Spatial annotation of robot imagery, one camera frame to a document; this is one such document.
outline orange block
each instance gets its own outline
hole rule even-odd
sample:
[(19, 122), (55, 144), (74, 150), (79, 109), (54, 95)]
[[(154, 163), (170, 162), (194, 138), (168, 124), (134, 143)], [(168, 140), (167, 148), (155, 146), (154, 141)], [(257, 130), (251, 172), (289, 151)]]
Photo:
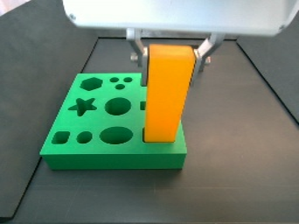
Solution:
[(172, 143), (179, 128), (195, 56), (187, 45), (150, 45), (144, 141)]

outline green shape sorter block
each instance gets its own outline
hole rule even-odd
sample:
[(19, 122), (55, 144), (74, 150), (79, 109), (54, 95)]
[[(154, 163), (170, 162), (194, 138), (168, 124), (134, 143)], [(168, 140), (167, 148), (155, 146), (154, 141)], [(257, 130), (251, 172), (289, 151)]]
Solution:
[(80, 73), (42, 157), (54, 170), (182, 169), (183, 126), (174, 143), (144, 143), (146, 90), (140, 73)]

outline black mat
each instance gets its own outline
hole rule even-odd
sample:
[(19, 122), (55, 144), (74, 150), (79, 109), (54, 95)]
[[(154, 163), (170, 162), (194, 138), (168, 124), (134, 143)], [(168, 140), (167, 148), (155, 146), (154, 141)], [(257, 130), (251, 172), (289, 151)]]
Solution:
[(15, 214), (43, 140), (98, 37), (78, 29), (60, 0), (0, 17), (0, 219)]
[[(130, 53), (123, 39), (102, 39), (84, 72), (138, 71)], [(182, 171), (51, 171), (42, 161), (11, 223), (299, 222), (298, 126), (235, 42), (211, 58), (182, 121)]]
[(240, 37), (238, 44), (299, 122), (299, 13), (274, 38)]

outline hexagon hole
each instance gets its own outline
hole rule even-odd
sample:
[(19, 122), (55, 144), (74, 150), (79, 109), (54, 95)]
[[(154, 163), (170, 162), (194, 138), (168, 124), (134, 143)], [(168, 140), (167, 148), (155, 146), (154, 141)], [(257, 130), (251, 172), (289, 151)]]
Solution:
[(90, 78), (80, 83), (80, 87), (87, 91), (95, 90), (102, 87), (103, 80), (99, 78)]

